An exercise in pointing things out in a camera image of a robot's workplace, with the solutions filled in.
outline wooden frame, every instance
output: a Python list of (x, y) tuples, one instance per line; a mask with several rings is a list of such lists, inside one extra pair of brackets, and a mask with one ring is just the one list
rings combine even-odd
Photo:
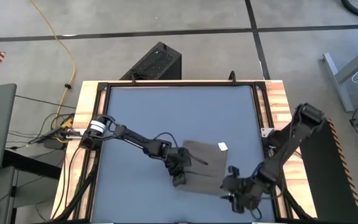
[[(76, 108), (75, 118), (73, 122), (73, 128), (77, 129), (85, 129), (87, 128), (89, 122), (92, 119), (92, 114), (94, 110), (95, 105), (95, 98), (96, 93), (98, 91), (98, 84), (99, 82), (103, 83), (131, 83), (131, 81), (85, 81), (83, 82), (80, 97), (78, 99), (78, 104)], [(231, 80), (143, 80), (138, 81), (139, 83), (170, 83), (170, 82), (191, 82), (191, 83), (213, 83), (213, 82), (232, 82)], [(276, 129), (282, 129), (285, 127), (290, 121), (291, 121), (291, 112), (288, 107), (288, 101), (287, 96), (285, 94), (284, 86), (282, 81), (260, 81), (260, 80), (241, 80), (239, 82), (264, 82), (266, 86), (267, 91), (267, 98), (269, 102), (269, 109), (272, 114), (273, 118), (273, 124)], [(103, 105), (104, 105), (104, 99), (105, 99), (105, 91), (102, 91), (101, 97), (100, 97), (100, 104), (98, 108), (98, 112), (102, 113)], [(258, 91), (259, 96), (259, 105), (262, 112), (263, 122), (265, 126), (268, 126), (268, 119), (267, 119), (267, 108), (264, 105), (263, 97), (262, 97), (262, 91)], [(71, 161), (71, 158), (73, 157), (74, 151), (78, 147), (79, 140), (73, 140), (68, 143), (67, 147), (67, 153), (66, 153), (66, 159), (65, 159), (65, 169), (62, 169), (62, 172), (66, 172), (66, 183), (67, 183), (67, 177), (68, 177), (68, 165)], [(72, 197), (75, 194), (75, 189), (77, 186), (77, 183), (79, 181), (81, 170), (83, 166), (85, 156), (85, 150), (79, 150), (76, 153), (75, 158), (72, 162), (72, 167), (70, 169), (70, 188), (68, 189), (67, 194), (67, 202), (69, 203)], [(91, 166), (93, 165), (93, 158), (94, 152), (90, 155), (90, 160), (88, 163), (88, 172), (91, 169)], [(287, 183), (287, 188), (291, 192), (291, 194), (294, 196), (296, 201), (304, 208), (304, 210), (309, 213), (312, 217), (316, 217), (316, 210), (314, 208), (313, 199), (311, 197), (311, 192), (309, 188), (308, 179), (306, 176), (305, 167), (303, 165), (303, 161), (300, 157), (296, 155), (292, 155), (291, 158), (288, 160), (288, 162), (284, 165), (284, 173), (285, 173), (285, 179)], [(67, 191), (67, 184), (65, 184), (65, 189), (63, 191), (63, 173), (60, 175), (60, 181), (58, 185), (57, 194), (55, 197), (55, 202), (53, 205), (52, 214), (55, 213), (57, 209), (57, 214), (60, 214), (64, 209), (65, 200), (66, 197), (66, 191)], [(60, 198), (63, 194), (63, 202), (58, 207)], [(80, 208), (80, 214), (79, 218), (85, 217), (85, 210), (86, 210), (86, 204), (88, 202), (88, 195), (89, 195), (89, 188), (84, 193), (83, 199), (81, 201), (81, 208)], [(278, 204), (280, 209), (280, 214), (282, 218), (286, 218), (288, 215), (285, 210), (285, 204), (282, 199), (282, 197), (278, 198)]]

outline black line on floor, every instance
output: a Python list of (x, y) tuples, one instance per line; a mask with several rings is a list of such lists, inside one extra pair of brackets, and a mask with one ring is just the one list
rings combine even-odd
[[(78, 34), (78, 35), (58, 35), (60, 40), (75, 39), (100, 39), (115, 37), (151, 37), (164, 35), (191, 35), (191, 34), (237, 34), (251, 32), (251, 28), (228, 28), (228, 29), (198, 29), (198, 30), (166, 30), (166, 31), (147, 31), (147, 32), (122, 32), (111, 34)], [(55, 40), (54, 36), (34, 36), (34, 37), (0, 37), (0, 42), (10, 41), (31, 41), (31, 40)]]
[(267, 28), (258, 28), (258, 32), (293, 32), (293, 31), (348, 30), (348, 29), (358, 29), (358, 25), (267, 27)]
[(258, 27), (256, 25), (256, 19), (255, 19), (254, 11), (252, 10), (251, 1), (245, 0), (245, 2), (246, 2), (246, 6), (247, 6), (249, 21), (251, 24), (252, 35), (254, 35), (254, 41), (255, 41), (256, 51), (257, 51), (258, 58), (259, 58), (260, 68), (262, 69), (262, 75), (264, 76), (264, 78), (266, 80), (269, 80), (270, 74), (269, 74), (269, 70), (267, 68), (267, 62), (266, 62), (264, 50), (262, 47), (262, 43), (260, 41)]
[[(309, 27), (268, 27), (256, 28), (257, 32), (293, 32), (293, 31), (319, 31), (319, 30), (347, 30), (358, 29), (358, 25), (340, 26), (309, 26)], [(153, 37), (165, 35), (195, 35), (195, 34), (243, 34), (254, 32), (253, 28), (222, 28), (222, 29), (194, 29), (194, 30), (166, 30), (166, 31), (146, 31), (146, 32), (121, 32), (106, 34), (78, 34), (78, 35), (58, 35), (61, 40), (77, 39), (101, 39), (116, 37)], [(52, 35), (33, 36), (33, 37), (0, 37), (0, 42), (18, 42), (35, 40), (55, 40)]]

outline blue tabletop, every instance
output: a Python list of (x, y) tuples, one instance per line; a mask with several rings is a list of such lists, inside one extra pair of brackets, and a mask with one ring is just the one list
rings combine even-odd
[[(226, 165), (240, 168), (243, 177), (264, 159), (249, 86), (113, 88), (108, 115), (147, 138), (170, 132), (179, 145), (225, 142)], [(262, 222), (274, 221), (271, 200), (259, 208)], [(140, 149), (120, 140), (103, 143), (92, 222), (254, 221), (249, 211), (232, 212), (227, 200), (176, 189), (163, 162)]]

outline concrete floor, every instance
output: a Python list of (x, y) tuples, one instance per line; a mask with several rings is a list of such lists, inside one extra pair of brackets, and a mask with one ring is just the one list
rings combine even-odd
[[(243, 0), (35, 0), (57, 34), (98, 34), (156, 30), (250, 28)], [(251, 0), (258, 27), (336, 26), (358, 24), (338, 0)], [(0, 37), (50, 35), (28, 0), (0, 0)], [(358, 189), (358, 135), (349, 124), (339, 97), (328, 79), (322, 54), (329, 52), (341, 68), (358, 54), (358, 29), (264, 32), (260, 39), (271, 79), (283, 80), (291, 108), (309, 102), (336, 124), (342, 148)], [(197, 34), (151, 37), (64, 40), (78, 69), (66, 105), (75, 106), (84, 80), (116, 80), (158, 41), (183, 54), (183, 79), (227, 79), (235, 70), (240, 79), (263, 79), (254, 37), (238, 34)], [(6, 52), (0, 84), (16, 83), (17, 94), (58, 103), (71, 75), (70, 59), (55, 41), (0, 42)], [(347, 83), (353, 104), (358, 86)], [(11, 130), (37, 133), (56, 106), (16, 98)], [(73, 112), (65, 108), (64, 113)], [(48, 152), (42, 146), (19, 150), (26, 156)], [(54, 152), (42, 158), (57, 164)], [(19, 184), (32, 175), (20, 175)], [(54, 180), (43, 179), (22, 189), (17, 203), (39, 205), (48, 218)], [(29, 197), (35, 192), (37, 197)], [(33, 205), (20, 208), (17, 223), (41, 222)]]

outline white tag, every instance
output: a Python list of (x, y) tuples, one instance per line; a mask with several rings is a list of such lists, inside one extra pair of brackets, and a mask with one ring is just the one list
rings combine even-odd
[(219, 146), (219, 148), (221, 149), (221, 151), (226, 151), (226, 150), (228, 150), (228, 148), (227, 148), (227, 146), (226, 146), (226, 144), (225, 144), (224, 142), (219, 142), (219, 143), (218, 143), (218, 146)]

